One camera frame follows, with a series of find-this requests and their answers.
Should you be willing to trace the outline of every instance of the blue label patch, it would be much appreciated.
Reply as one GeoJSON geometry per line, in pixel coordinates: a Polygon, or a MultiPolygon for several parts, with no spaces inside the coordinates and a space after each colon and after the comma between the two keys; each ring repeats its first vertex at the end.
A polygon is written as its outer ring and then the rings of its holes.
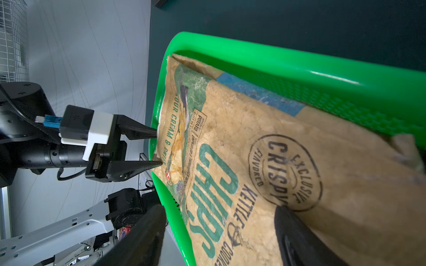
{"type": "Polygon", "coordinates": [[[287,99],[286,97],[278,95],[275,92],[271,92],[262,87],[253,85],[229,73],[223,73],[216,80],[236,92],[241,92],[252,99],[272,106],[291,116],[296,116],[300,110],[305,107],[303,103],[287,99]]]}

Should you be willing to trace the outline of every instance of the dark table surface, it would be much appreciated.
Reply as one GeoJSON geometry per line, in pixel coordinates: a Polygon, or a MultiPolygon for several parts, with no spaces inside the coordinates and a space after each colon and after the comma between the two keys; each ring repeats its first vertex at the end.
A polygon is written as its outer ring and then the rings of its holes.
{"type": "Polygon", "coordinates": [[[424,0],[168,0],[151,6],[147,125],[164,53],[181,31],[426,71],[424,0]]]}

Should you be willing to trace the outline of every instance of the blue connector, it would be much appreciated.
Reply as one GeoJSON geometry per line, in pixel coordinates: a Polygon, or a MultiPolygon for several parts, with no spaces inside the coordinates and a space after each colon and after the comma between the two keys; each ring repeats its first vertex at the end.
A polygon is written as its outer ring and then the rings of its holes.
{"type": "Polygon", "coordinates": [[[58,129],[60,126],[60,122],[62,121],[62,117],[57,117],[53,115],[46,114],[44,117],[36,116],[35,122],[43,123],[43,126],[52,127],[58,129]]]}

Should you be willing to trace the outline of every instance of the green plastic basket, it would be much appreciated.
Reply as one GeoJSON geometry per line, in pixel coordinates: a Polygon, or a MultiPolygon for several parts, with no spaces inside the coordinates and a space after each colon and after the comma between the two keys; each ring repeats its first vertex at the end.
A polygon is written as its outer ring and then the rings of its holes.
{"type": "MultiPolygon", "coordinates": [[[[151,127],[158,127],[167,56],[188,56],[290,99],[315,106],[382,134],[411,133],[426,147],[426,74],[354,60],[207,35],[181,32],[161,65],[151,127]]],[[[152,159],[156,139],[149,143],[152,159]]],[[[187,265],[195,265],[178,203],[153,181],[187,265]]]]}

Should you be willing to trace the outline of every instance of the cable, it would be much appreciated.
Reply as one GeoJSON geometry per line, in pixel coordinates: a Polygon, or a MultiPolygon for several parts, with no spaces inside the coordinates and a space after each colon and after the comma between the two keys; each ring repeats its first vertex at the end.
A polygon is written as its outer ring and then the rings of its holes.
{"type": "Polygon", "coordinates": [[[154,182],[152,181],[152,180],[147,180],[146,182],[145,182],[145,186],[147,187],[147,188],[145,188],[145,189],[137,189],[137,191],[146,191],[146,190],[151,190],[151,189],[155,189],[155,187],[154,187],[154,182]],[[150,186],[150,185],[148,185],[147,183],[149,182],[149,181],[151,181],[152,183],[153,183],[153,185],[152,186],[150,186]]]}
{"type": "Polygon", "coordinates": [[[60,177],[60,175],[63,173],[63,167],[60,167],[59,170],[58,170],[58,174],[56,174],[56,178],[59,181],[70,180],[70,179],[73,179],[73,178],[75,178],[75,177],[77,177],[77,176],[79,176],[79,175],[81,175],[82,173],[85,173],[85,172],[86,172],[86,168],[84,168],[83,170],[81,170],[80,172],[78,172],[76,174],[72,174],[72,175],[67,176],[67,177],[60,177]]]}
{"type": "Polygon", "coordinates": [[[0,83],[0,91],[4,94],[4,97],[6,97],[7,102],[16,110],[16,112],[22,116],[23,118],[28,119],[28,117],[26,117],[19,109],[18,107],[13,103],[12,99],[10,98],[9,94],[7,94],[6,90],[3,88],[3,86],[1,86],[0,83]]]}
{"type": "Polygon", "coordinates": [[[80,242],[80,244],[84,244],[84,245],[86,245],[86,246],[88,246],[90,249],[88,249],[88,250],[85,250],[85,251],[89,251],[89,250],[91,250],[92,249],[92,246],[91,245],[89,245],[89,244],[87,244],[87,243],[84,243],[84,242],[80,242]]]}

